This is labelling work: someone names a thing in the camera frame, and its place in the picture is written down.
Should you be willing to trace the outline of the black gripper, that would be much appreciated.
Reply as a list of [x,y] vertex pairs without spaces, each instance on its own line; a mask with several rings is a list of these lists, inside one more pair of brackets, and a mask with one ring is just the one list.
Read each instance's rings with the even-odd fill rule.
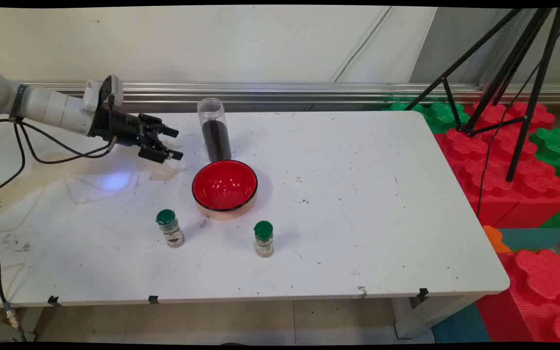
[[120,145],[138,146],[140,147],[138,157],[149,161],[164,163],[170,159],[180,161],[183,158],[184,153],[167,148],[159,140],[143,136],[150,137],[151,134],[177,138],[179,131],[169,128],[162,119],[151,115],[140,113],[135,116],[99,107],[95,111],[87,133],[89,137],[100,137],[105,141],[111,141],[112,137],[116,137],[116,143]]

